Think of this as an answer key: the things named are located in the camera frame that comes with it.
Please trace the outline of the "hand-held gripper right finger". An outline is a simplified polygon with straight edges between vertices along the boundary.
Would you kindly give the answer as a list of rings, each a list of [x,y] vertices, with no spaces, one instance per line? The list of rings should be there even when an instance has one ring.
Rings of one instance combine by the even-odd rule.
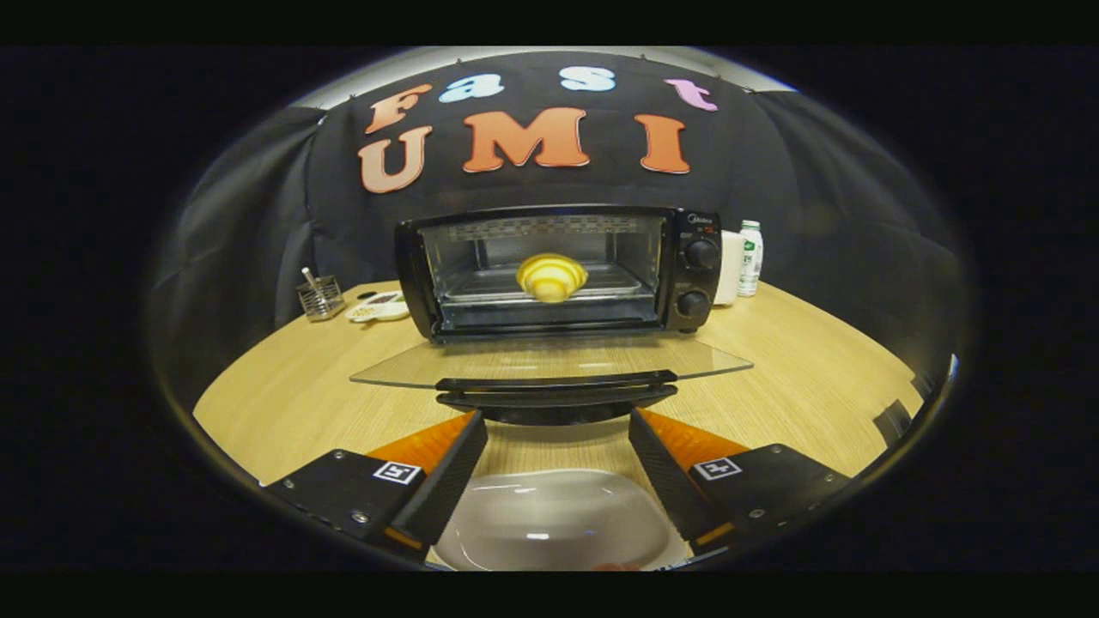
[[[629,415],[628,441],[698,558],[743,553],[793,531],[852,481],[793,446],[740,445],[648,409]]]

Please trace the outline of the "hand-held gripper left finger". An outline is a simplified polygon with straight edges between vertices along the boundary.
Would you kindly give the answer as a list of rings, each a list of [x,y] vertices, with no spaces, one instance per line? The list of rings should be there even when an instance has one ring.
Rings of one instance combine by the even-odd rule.
[[[334,449],[264,492],[360,544],[424,560],[487,441],[482,413],[467,412],[366,454]]]

